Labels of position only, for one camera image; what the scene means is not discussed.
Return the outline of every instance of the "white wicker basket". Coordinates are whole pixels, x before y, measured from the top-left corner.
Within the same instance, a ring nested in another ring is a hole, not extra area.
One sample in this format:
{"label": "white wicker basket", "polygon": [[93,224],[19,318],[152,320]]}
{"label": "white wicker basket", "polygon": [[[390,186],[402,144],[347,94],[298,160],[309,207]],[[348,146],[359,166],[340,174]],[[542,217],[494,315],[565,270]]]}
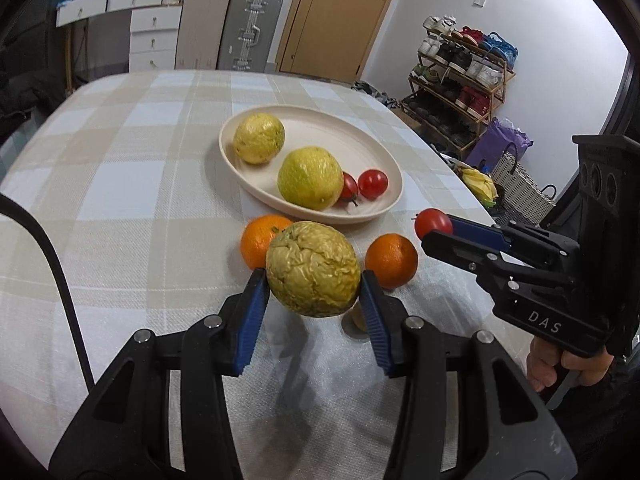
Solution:
{"label": "white wicker basket", "polygon": [[[556,187],[550,184],[542,190],[538,189],[529,173],[509,152],[502,154],[491,172],[491,177],[496,184],[504,188],[504,199],[531,220],[533,225],[538,225],[556,205],[553,200],[556,196]],[[551,197],[543,193],[549,187],[554,190]]]}

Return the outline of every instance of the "door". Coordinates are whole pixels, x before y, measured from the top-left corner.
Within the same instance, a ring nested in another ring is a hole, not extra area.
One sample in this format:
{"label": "door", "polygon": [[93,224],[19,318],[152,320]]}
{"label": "door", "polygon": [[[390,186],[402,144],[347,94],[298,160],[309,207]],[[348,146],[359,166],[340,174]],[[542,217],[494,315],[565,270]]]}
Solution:
{"label": "door", "polygon": [[353,82],[385,4],[299,0],[280,71]]}

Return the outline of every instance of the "silver bolt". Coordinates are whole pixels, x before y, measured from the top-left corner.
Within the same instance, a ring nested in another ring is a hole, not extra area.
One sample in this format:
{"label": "silver bolt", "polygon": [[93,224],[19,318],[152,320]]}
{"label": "silver bolt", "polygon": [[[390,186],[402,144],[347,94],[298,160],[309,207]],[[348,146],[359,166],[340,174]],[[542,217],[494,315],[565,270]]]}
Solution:
{"label": "silver bolt", "polygon": [[222,325],[222,318],[218,314],[212,314],[204,319],[204,326],[207,328],[218,328]]}
{"label": "silver bolt", "polygon": [[404,320],[404,324],[408,328],[422,328],[424,326],[424,320],[418,316],[409,316]]}
{"label": "silver bolt", "polygon": [[478,338],[478,341],[484,344],[489,344],[494,342],[494,335],[489,332],[488,330],[480,330],[477,334],[476,337]]}
{"label": "silver bolt", "polygon": [[133,341],[136,343],[146,343],[151,339],[151,330],[147,330],[146,328],[141,328],[140,330],[136,330],[133,335]]}

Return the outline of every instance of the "cherry tomato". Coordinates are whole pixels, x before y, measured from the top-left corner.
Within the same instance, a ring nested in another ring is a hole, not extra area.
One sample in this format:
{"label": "cherry tomato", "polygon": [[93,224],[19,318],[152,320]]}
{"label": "cherry tomato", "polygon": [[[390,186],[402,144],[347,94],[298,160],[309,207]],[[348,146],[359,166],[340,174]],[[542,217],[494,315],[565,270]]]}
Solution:
{"label": "cherry tomato", "polygon": [[343,171],[342,176],[344,177],[344,187],[342,188],[342,193],[340,193],[340,200],[342,202],[353,202],[357,207],[358,184],[349,173]]}
{"label": "cherry tomato", "polygon": [[358,188],[364,198],[374,200],[386,191],[389,179],[380,170],[367,170],[358,178]]}
{"label": "cherry tomato", "polygon": [[442,231],[443,233],[453,234],[453,224],[450,218],[439,209],[425,209],[415,219],[415,233],[422,240],[424,235],[430,231]]}

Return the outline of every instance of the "plate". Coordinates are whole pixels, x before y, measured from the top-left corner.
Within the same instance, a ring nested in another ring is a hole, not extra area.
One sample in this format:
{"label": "plate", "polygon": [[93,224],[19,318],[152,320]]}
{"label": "plate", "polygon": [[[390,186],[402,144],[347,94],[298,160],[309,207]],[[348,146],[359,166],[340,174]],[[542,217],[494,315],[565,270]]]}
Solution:
{"label": "plate", "polygon": [[[255,113],[273,114],[284,125],[285,141],[280,153],[266,164],[245,163],[233,149],[238,124]],[[398,163],[382,144],[361,129],[332,115],[299,106],[273,105],[250,108],[231,117],[220,130],[218,145],[240,185],[261,202],[287,215],[324,224],[357,224],[389,211],[402,196],[402,172]],[[365,170],[384,171],[389,186],[376,200],[358,197],[358,206],[338,202],[324,211],[314,211],[291,204],[278,191],[278,170],[284,158],[298,148],[320,146],[328,150],[343,171],[356,180]]]}

